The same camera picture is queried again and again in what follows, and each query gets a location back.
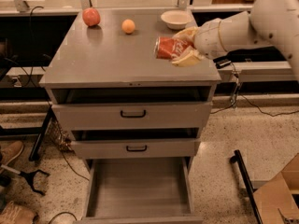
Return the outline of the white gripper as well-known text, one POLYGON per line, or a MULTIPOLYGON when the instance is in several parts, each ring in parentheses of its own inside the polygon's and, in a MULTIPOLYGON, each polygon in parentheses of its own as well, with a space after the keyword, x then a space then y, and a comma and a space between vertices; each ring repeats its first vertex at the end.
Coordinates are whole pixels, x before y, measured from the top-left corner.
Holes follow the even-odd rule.
POLYGON ((172 64, 178 67, 192 66, 200 63, 205 56, 214 60, 225 56, 225 50, 221 42, 221 19, 205 22, 200 28, 189 27, 173 35, 174 39, 191 42, 194 47, 187 47, 178 57, 172 60, 172 64))

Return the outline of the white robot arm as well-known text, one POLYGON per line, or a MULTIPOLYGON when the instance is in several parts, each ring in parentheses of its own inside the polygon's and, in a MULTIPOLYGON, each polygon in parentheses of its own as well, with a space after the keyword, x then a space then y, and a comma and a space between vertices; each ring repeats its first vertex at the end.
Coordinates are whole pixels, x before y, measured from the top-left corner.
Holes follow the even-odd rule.
POLYGON ((175 35, 191 44, 172 60, 174 66, 190 66, 214 60, 239 49, 275 47, 299 79, 299 1, 256 0, 249 12, 214 19, 175 35))

